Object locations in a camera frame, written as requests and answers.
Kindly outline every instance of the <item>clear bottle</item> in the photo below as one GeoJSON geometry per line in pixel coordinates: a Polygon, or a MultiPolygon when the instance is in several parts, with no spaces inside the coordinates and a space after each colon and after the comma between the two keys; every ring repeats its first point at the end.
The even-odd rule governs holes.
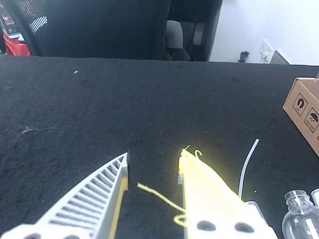
{"type": "Polygon", "coordinates": [[[285,239],[319,239],[319,208],[303,190],[285,194],[288,212],[283,219],[285,239]]]}

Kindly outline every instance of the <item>bottle neck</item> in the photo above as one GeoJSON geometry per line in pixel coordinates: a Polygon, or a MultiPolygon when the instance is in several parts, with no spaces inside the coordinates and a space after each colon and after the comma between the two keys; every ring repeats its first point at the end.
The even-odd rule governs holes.
{"type": "Polygon", "coordinates": [[[300,208],[302,206],[313,206],[310,197],[303,190],[293,190],[285,194],[288,210],[300,208]]]}

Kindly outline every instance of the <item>white tube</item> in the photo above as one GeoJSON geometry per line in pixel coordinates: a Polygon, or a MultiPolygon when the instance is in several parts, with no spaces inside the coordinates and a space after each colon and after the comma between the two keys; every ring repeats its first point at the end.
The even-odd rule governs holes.
{"type": "Polygon", "coordinates": [[[246,168],[247,168],[247,165],[248,165],[248,162],[249,162],[249,159],[251,157],[251,155],[253,154],[257,144],[259,142],[259,139],[256,139],[253,146],[251,147],[247,157],[246,157],[246,160],[245,160],[245,163],[244,163],[244,166],[243,166],[243,169],[241,170],[241,174],[240,174],[240,180],[239,180],[239,189],[238,189],[238,196],[241,198],[242,194],[243,194],[243,185],[244,185],[244,177],[245,177],[245,172],[246,172],[246,168]]]}

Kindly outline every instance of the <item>office chair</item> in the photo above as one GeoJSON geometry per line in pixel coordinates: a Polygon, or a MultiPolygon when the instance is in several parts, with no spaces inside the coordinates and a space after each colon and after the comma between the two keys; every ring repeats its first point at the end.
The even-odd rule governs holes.
{"type": "Polygon", "coordinates": [[[167,59],[170,0],[1,0],[31,55],[167,59]]]}

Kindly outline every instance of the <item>black table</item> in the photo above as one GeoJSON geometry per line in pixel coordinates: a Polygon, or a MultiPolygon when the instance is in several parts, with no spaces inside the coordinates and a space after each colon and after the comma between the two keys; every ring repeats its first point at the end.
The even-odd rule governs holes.
{"type": "Polygon", "coordinates": [[[178,212],[136,183],[181,205],[178,154],[191,144],[237,191],[245,157],[258,137],[243,200],[257,201],[282,237],[284,194],[319,187],[319,159],[282,105],[295,77],[312,77],[318,70],[0,58],[0,233],[36,222],[89,173],[130,150],[130,189],[117,238],[183,238],[183,229],[172,222],[178,212]]]}

